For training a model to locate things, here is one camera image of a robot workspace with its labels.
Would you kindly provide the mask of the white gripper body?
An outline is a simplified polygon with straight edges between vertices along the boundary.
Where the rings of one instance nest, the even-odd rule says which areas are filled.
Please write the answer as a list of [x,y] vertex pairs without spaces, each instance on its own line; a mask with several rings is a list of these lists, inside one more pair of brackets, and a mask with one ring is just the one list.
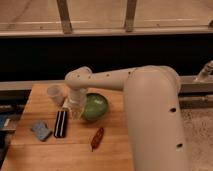
[[87,101],[87,90],[82,88],[78,90],[71,89],[68,97],[68,107],[71,109],[83,108]]

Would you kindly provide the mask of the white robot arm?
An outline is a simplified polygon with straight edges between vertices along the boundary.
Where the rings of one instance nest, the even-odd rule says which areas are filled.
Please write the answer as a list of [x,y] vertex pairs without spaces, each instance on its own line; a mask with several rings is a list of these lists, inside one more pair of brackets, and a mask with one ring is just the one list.
[[81,67],[66,74],[68,99],[77,107],[87,88],[123,93],[134,171],[189,171],[178,93],[181,80],[168,66],[94,73]]

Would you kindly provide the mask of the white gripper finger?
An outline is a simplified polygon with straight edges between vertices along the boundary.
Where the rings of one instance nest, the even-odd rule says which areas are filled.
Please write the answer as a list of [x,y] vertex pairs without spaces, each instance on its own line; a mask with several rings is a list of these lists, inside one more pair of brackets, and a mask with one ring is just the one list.
[[83,109],[82,108],[73,108],[72,109],[72,118],[73,119],[80,119],[83,114]]
[[64,103],[63,103],[63,105],[62,105],[62,109],[63,109],[63,110],[69,110],[69,106],[68,106],[67,100],[64,101]]

